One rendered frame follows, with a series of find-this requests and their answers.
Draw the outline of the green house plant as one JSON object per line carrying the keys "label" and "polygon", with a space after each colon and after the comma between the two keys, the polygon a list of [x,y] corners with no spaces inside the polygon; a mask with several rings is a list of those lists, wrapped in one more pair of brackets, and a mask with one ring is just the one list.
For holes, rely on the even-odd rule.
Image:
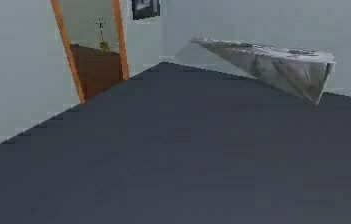
{"label": "green house plant", "polygon": [[104,28],[104,25],[105,25],[105,22],[104,22],[104,18],[99,18],[95,24],[99,27],[99,31],[100,31],[100,50],[102,52],[109,52],[110,51],[110,47],[109,47],[109,43],[104,39],[104,36],[103,36],[103,28]]}

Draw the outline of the grey marble wedge table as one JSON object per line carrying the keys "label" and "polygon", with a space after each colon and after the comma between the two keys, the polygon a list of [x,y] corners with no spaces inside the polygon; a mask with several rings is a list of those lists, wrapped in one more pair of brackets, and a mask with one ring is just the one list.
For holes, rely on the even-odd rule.
{"label": "grey marble wedge table", "polygon": [[335,70],[332,53],[196,37],[190,40],[265,84],[318,105]]}

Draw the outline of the black framed wall picture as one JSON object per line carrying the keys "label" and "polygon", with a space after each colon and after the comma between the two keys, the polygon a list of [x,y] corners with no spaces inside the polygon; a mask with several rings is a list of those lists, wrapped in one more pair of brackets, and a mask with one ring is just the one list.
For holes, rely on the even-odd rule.
{"label": "black framed wall picture", "polygon": [[160,15],[159,0],[131,0],[133,19],[140,20]]}

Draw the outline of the orange wooden door frame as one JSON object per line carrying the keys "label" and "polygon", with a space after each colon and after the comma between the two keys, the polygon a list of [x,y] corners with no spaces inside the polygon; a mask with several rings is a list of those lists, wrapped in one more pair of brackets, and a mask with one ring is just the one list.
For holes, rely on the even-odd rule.
{"label": "orange wooden door frame", "polygon": [[[80,102],[129,78],[120,0],[50,0]],[[104,18],[110,51],[100,50]]]}

